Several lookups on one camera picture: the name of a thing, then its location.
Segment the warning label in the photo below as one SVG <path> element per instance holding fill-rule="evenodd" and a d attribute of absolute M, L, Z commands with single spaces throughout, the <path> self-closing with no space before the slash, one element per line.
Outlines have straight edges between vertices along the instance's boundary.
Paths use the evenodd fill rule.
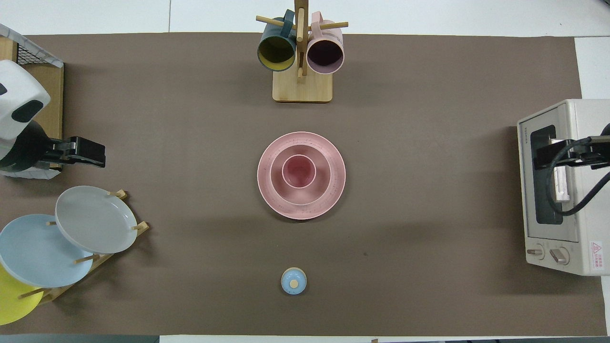
<path fill-rule="evenodd" d="M 591 263 L 593 269 L 604 269 L 604 251 L 601 248 L 601 241 L 591 241 L 589 245 L 591 247 Z"/>

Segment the blue round object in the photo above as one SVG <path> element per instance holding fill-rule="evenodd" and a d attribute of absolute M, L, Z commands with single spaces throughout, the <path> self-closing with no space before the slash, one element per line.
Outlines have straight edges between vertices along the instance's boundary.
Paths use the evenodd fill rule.
<path fill-rule="evenodd" d="M 74 264 L 91 253 L 70 243 L 55 225 L 53 215 L 19 217 L 0 232 L 0 262 L 14 278 L 42 288 L 73 284 L 89 272 L 93 261 Z"/>
<path fill-rule="evenodd" d="M 281 283 L 284 292 L 292 295 L 300 294 L 307 287 L 307 276 L 299 268 L 288 268 L 282 274 Z"/>

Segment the yellow plate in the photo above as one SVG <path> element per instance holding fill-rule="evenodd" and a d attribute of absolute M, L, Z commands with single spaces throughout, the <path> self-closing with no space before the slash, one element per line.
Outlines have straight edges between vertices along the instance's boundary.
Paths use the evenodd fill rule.
<path fill-rule="evenodd" d="M 40 303 L 43 292 L 23 299 L 17 299 L 21 294 L 28 293 L 38 287 L 18 281 L 4 270 L 0 264 L 0 325 L 12 323 L 25 317 Z"/>

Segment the white tile floor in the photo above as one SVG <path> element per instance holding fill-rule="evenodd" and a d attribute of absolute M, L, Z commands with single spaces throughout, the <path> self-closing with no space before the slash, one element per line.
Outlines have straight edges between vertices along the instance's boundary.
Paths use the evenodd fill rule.
<path fill-rule="evenodd" d="M 256 15 L 280 16 L 292 5 L 292 0 L 0 0 L 0 23 L 24 35 L 262 32 L 264 24 L 254 20 Z M 309 5 L 322 10 L 327 19 L 349 21 L 346 34 L 586 37 L 575 39 L 583 98 L 610 98 L 610 6 L 602 0 L 310 0 Z M 610 305 L 610 276 L 602 278 L 602 285 Z M 217 342 L 221 338 L 227 343 L 271 339 L 166 336 L 162 341 Z M 331 341 L 367 342 L 370 338 L 328 338 Z"/>

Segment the brown tablecloth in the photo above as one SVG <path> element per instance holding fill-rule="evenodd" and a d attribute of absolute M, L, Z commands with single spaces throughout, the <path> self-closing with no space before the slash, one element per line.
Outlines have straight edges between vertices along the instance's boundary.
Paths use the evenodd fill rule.
<path fill-rule="evenodd" d="M 86 184 L 128 190 L 152 228 L 0 333 L 606 334 L 599 278 L 524 257 L 515 124 L 580 97 L 572 38 L 346 35 L 333 101 L 279 104 L 259 36 L 31 37 L 66 62 L 65 135 L 105 144 L 107 167 L 0 178 L 0 225 Z M 256 185 L 292 131 L 347 169 L 337 205 L 301 223 Z"/>

